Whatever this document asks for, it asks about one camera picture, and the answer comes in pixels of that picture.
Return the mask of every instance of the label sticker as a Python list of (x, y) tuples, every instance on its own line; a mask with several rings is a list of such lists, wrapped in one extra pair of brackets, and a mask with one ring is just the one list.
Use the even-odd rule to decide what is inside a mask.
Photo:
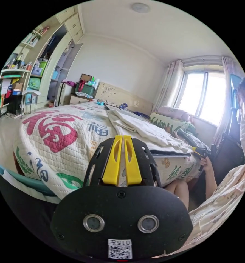
[(132, 259), (130, 239), (108, 239), (109, 255), (111, 259)]

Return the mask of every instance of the bed headboard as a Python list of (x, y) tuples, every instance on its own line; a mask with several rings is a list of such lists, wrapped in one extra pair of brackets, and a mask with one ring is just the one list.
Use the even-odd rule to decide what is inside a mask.
[(140, 98), (137, 95), (130, 93), (129, 91), (117, 88), (107, 83), (100, 82), (97, 92), (95, 94), (96, 99), (108, 100), (121, 105), (127, 103), (128, 109), (131, 111), (138, 111), (150, 116), (153, 104), (145, 99)]

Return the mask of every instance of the ceiling light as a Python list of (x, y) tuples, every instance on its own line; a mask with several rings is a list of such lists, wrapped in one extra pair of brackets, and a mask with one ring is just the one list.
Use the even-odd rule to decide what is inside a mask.
[(142, 4), (142, 3), (135, 3), (131, 6), (132, 10), (134, 10), (135, 12), (138, 13), (148, 13), (150, 11), (150, 8), (148, 5), (146, 4)]

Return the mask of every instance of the yellow robot part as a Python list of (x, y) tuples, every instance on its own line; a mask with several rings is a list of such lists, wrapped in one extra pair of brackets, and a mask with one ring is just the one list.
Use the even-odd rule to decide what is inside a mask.
[(109, 159), (106, 165), (106, 169), (102, 177), (102, 181), (104, 184), (110, 184), (114, 186), (119, 185), (122, 139), (123, 139), (122, 135), (117, 135), (114, 138), (113, 145), (111, 147), (111, 152), (109, 155)]
[(131, 136), (124, 135), (124, 150), (127, 186), (140, 184), (142, 177)]

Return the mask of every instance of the quilted bedspread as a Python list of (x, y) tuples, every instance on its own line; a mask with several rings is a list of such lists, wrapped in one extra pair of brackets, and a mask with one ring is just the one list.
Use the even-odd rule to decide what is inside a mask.
[[(80, 188), (98, 145), (115, 137), (104, 106), (94, 102), (37, 111), (19, 126), (13, 150), (23, 173), (42, 180), (60, 199)], [(198, 159), (156, 158), (162, 185), (199, 176)], [(121, 166), (120, 186), (126, 185)]]

